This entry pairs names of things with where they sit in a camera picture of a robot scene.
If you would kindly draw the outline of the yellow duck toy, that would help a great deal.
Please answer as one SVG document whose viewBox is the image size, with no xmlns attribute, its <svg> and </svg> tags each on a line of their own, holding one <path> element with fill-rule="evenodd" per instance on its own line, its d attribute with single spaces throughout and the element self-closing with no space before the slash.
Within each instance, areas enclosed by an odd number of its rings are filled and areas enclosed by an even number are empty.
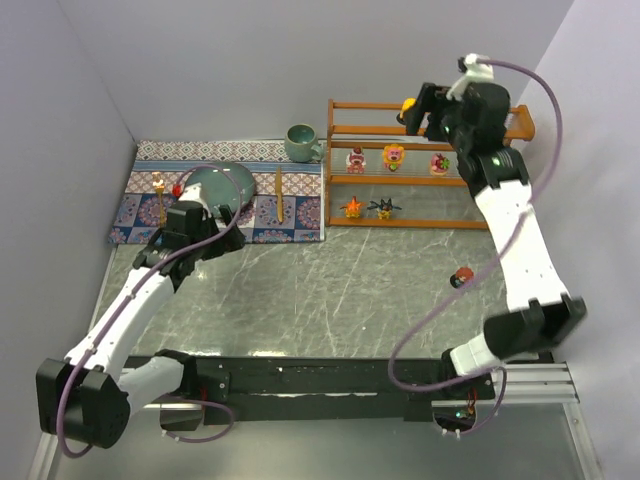
<svg viewBox="0 0 640 480">
<path fill-rule="evenodd" d="M 415 98 L 407 98 L 404 100 L 399 113 L 396 116 L 397 121 L 401 124 L 405 124 L 405 115 L 407 112 L 410 112 L 413 106 L 416 103 Z"/>
</svg>

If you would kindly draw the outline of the pink flower bear toy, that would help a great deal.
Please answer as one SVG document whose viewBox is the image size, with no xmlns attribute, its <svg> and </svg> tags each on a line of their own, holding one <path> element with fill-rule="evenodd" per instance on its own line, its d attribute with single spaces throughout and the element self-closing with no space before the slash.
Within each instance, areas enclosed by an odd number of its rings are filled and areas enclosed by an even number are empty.
<svg viewBox="0 0 640 480">
<path fill-rule="evenodd" d="M 405 158 L 405 149 L 399 144 L 390 144 L 382 152 L 383 165 L 390 172 L 396 172 Z"/>
</svg>

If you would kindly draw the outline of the pink bear donut toy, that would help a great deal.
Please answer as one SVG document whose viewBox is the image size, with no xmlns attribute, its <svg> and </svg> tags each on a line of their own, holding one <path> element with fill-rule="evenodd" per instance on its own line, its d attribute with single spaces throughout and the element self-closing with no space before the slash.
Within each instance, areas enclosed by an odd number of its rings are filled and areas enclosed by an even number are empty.
<svg viewBox="0 0 640 480">
<path fill-rule="evenodd" d="M 449 172 L 450 160 L 441 153 L 431 157 L 429 171 L 434 176 L 446 176 Z"/>
</svg>

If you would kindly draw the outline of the pink bear strawberry cake toy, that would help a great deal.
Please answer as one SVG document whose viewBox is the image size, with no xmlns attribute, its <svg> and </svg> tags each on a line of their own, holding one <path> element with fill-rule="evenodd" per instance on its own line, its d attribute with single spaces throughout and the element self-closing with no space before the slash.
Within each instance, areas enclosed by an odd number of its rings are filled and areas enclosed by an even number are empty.
<svg viewBox="0 0 640 480">
<path fill-rule="evenodd" d="M 366 169 L 366 158 L 361 147 L 354 147 L 345 159 L 348 174 L 363 174 Z"/>
</svg>

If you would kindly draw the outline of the black yellow spiky creature toy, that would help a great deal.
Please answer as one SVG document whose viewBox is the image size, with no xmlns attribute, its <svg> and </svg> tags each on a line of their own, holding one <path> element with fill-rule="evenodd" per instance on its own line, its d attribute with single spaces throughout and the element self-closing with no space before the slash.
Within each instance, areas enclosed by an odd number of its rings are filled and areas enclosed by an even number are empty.
<svg viewBox="0 0 640 480">
<path fill-rule="evenodd" d="M 401 210 L 401 207 L 394 205 L 391 198 L 381 198 L 379 202 L 371 200 L 367 210 L 374 211 L 380 220 L 389 220 L 396 210 Z"/>
</svg>

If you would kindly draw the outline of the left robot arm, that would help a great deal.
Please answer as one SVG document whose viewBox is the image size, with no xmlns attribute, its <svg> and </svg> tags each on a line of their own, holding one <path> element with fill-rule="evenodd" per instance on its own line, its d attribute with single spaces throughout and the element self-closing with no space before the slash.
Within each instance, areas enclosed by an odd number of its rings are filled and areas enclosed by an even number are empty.
<svg viewBox="0 0 640 480">
<path fill-rule="evenodd" d="M 150 320 L 178 291 L 199 261 L 242 249 L 240 208 L 209 208 L 178 200 L 134 259 L 125 285 L 87 335 L 63 359 L 46 359 L 36 372 L 40 427 L 64 456 L 108 449 L 129 419 L 153 401 L 176 396 L 199 406 L 203 396 L 195 358 L 166 350 L 130 373 L 124 365 Z"/>
</svg>

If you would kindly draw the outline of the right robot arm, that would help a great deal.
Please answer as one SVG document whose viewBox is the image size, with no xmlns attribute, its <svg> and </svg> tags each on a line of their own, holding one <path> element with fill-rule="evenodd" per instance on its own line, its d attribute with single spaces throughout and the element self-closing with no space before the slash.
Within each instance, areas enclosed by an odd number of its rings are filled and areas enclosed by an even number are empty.
<svg viewBox="0 0 640 480">
<path fill-rule="evenodd" d="M 425 385 L 405 383 L 388 363 L 388 376 L 412 393 L 444 389 L 501 367 L 524 353 L 560 345 L 584 319 L 585 302 L 570 295 L 560 279 L 542 236 L 533 206 L 535 191 L 520 152 L 505 143 L 508 91 L 495 83 L 471 82 L 465 87 L 426 83 L 415 103 L 400 119 L 408 135 L 448 143 L 458 172 L 483 214 L 497 255 L 483 270 L 436 306 L 433 319 L 468 289 L 500 268 L 507 294 L 505 313 L 485 320 L 480 334 L 447 351 L 444 380 Z"/>
</svg>

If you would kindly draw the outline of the orange wooden two-tier shelf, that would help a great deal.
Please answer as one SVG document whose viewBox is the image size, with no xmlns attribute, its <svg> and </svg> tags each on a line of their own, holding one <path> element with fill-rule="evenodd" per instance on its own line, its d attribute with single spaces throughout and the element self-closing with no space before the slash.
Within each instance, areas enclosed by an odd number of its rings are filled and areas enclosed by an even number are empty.
<svg viewBox="0 0 640 480">
<path fill-rule="evenodd" d="M 486 230 L 484 221 L 435 218 L 400 218 L 389 220 L 367 217 L 358 219 L 345 217 L 340 207 L 346 204 L 337 196 L 338 188 L 347 186 L 354 189 L 365 187 L 399 187 L 403 193 L 413 187 L 463 188 L 466 183 L 453 172 L 450 166 L 446 176 L 434 176 L 429 171 L 431 157 L 436 153 L 447 155 L 453 147 L 446 142 L 429 141 L 422 135 L 407 136 L 402 126 L 373 126 L 337 124 L 335 115 L 341 111 L 391 112 L 398 110 L 398 104 L 328 102 L 328 126 L 325 153 L 324 219 L 328 226 L 362 226 L 397 228 L 432 228 Z M 405 158 L 396 172 L 390 172 L 383 165 L 382 152 L 385 146 L 399 144 L 405 149 Z M 348 174 L 345 159 L 354 147 L 361 147 L 366 158 L 363 174 Z"/>
</svg>

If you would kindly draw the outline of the teal ceramic plate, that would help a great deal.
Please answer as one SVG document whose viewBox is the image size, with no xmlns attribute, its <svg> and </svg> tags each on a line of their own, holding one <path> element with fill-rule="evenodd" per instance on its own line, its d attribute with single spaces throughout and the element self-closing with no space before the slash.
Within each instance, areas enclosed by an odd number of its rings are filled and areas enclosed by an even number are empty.
<svg viewBox="0 0 640 480">
<path fill-rule="evenodd" d="M 235 162 L 212 162 L 192 172 L 186 187 L 201 185 L 201 195 L 209 210 L 221 217 L 219 207 L 226 205 L 231 215 L 243 210 L 257 192 L 257 183 L 251 171 Z"/>
</svg>

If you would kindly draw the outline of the patterned blue placemat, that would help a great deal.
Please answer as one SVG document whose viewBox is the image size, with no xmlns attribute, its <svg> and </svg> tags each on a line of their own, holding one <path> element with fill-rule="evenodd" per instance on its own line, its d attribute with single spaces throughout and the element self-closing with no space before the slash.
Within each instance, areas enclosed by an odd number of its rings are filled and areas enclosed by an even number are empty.
<svg viewBox="0 0 640 480">
<path fill-rule="evenodd" d="M 324 239 L 324 168 L 321 161 L 292 162 L 282 141 L 142 140 L 109 234 L 113 244 L 145 244 L 158 228 L 158 199 L 152 173 L 165 181 L 164 207 L 185 188 L 186 170 L 212 162 L 248 168 L 257 192 L 238 221 L 248 243 L 314 243 Z M 275 173 L 282 168 L 284 222 L 276 215 Z"/>
</svg>

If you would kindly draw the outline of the gold knife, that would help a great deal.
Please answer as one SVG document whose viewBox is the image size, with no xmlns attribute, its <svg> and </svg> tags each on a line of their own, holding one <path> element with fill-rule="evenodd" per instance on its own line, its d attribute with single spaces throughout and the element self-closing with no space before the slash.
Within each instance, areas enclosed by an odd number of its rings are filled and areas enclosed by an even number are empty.
<svg viewBox="0 0 640 480">
<path fill-rule="evenodd" d="M 275 195 L 276 195 L 276 215 L 279 224 L 284 222 L 284 202 L 283 202 L 283 176 L 282 168 L 278 166 L 275 173 Z"/>
</svg>

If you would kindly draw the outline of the teal ceramic mug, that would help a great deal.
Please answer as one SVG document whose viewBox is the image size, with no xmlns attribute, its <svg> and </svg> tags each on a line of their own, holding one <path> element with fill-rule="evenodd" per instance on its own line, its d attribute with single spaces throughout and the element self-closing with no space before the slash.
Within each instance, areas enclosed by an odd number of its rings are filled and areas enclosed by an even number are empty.
<svg viewBox="0 0 640 480">
<path fill-rule="evenodd" d="M 318 162 L 324 158 L 324 148 L 319 143 L 316 131 L 307 124 L 291 126 L 284 138 L 284 149 L 295 163 Z"/>
</svg>

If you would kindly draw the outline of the red-haired small figurine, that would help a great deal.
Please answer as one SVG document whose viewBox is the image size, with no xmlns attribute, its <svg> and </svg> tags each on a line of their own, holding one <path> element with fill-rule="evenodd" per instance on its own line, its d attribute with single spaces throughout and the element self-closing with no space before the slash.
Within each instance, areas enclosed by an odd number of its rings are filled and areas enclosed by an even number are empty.
<svg viewBox="0 0 640 480">
<path fill-rule="evenodd" d="M 460 267 L 449 279 L 455 289 L 461 288 L 465 283 L 474 278 L 474 272 L 469 267 Z"/>
</svg>

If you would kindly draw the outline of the black base frame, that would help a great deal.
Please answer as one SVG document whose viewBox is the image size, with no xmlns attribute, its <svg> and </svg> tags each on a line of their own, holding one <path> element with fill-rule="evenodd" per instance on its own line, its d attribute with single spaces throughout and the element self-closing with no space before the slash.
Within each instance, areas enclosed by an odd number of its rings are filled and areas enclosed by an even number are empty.
<svg viewBox="0 0 640 480">
<path fill-rule="evenodd" d="M 239 422 L 401 418 L 432 421 L 432 404 L 492 400 L 490 375 L 429 393 L 406 392 L 388 378 L 385 359 L 198 357 L 198 379 L 158 401 L 207 400 L 228 406 Z"/>
</svg>

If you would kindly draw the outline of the aluminium rail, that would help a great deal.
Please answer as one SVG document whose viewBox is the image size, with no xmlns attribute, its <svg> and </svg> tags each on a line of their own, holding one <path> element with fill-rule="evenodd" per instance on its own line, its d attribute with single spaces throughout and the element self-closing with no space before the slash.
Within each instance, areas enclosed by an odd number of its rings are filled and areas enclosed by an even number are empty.
<svg viewBox="0 0 640 480">
<path fill-rule="evenodd" d="M 207 398 L 212 402 L 237 403 L 241 397 L 250 400 L 277 399 L 374 399 L 380 400 L 387 395 L 402 395 L 405 392 L 388 382 L 386 368 L 358 365 L 361 371 L 351 366 L 345 370 L 345 381 L 338 387 L 323 388 L 322 380 L 336 380 L 338 375 L 331 373 L 327 366 L 312 367 L 304 365 L 292 369 L 296 380 L 309 380 L 316 372 L 319 379 L 313 380 L 306 391 L 296 388 L 288 390 L 282 386 L 279 390 L 271 387 L 243 387 L 241 384 L 250 375 L 234 372 L 224 381 L 223 386 L 214 384 L 206 389 Z M 420 399 L 426 399 L 437 407 L 461 407 L 476 402 L 487 405 L 491 401 L 502 400 L 507 404 L 551 404 L 572 403 L 577 393 L 566 366 L 561 364 L 512 364 L 490 374 L 467 379 L 461 383 L 422 392 Z"/>
</svg>

